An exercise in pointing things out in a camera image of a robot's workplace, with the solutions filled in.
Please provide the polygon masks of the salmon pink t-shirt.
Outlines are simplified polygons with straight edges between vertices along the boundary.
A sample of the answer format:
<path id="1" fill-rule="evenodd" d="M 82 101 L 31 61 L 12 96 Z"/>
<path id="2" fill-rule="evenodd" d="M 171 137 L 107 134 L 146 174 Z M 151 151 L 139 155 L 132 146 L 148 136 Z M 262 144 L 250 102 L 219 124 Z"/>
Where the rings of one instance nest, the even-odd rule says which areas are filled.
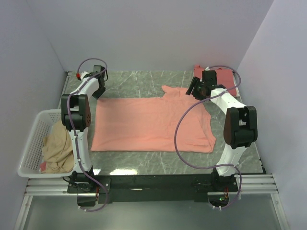
<path id="1" fill-rule="evenodd" d="M 162 97 L 101 98 L 91 151 L 212 153 L 211 115 L 185 88 L 162 86 Z"/>

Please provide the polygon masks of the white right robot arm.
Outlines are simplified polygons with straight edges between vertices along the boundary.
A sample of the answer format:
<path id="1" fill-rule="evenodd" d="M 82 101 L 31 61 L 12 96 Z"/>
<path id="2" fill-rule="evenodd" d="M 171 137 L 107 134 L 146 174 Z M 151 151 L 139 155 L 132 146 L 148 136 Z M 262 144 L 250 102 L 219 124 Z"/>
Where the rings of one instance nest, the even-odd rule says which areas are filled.
<path id="1" fill-rule="evenodd" d="M 222 191 L 227 186 L 226 177 L 236 173 L 235 166 L 242 154 L 258 138 L 257 110 L 239 102 L 223 85 L 217 82 L 218 70 L 206 68 L 201 77 L 193 77 L 186 95 L 202 101 L 209 99 L 225 114 L 223 136 L 225 147 L 211 178 L 211 187 Z"/>

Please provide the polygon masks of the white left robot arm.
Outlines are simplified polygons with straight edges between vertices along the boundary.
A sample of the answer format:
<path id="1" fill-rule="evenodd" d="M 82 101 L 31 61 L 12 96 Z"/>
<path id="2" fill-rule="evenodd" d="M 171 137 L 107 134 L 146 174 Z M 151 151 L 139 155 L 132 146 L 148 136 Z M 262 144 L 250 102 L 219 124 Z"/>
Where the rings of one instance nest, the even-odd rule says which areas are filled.
<path id="1" fill-rule="evenodd" d="M 106 68 L 95 65 L 92 72 L 77 73 L 81 84 L 71 93 L 61 96 L 61 121 L 72 143 L 74 167 L 71 181 L 79 183 L 86 193 L 95 189 L 93 166 L 89 157 L 88 130 L 92 121 L 89 99 L 98 99 L 106 90 Z"/>

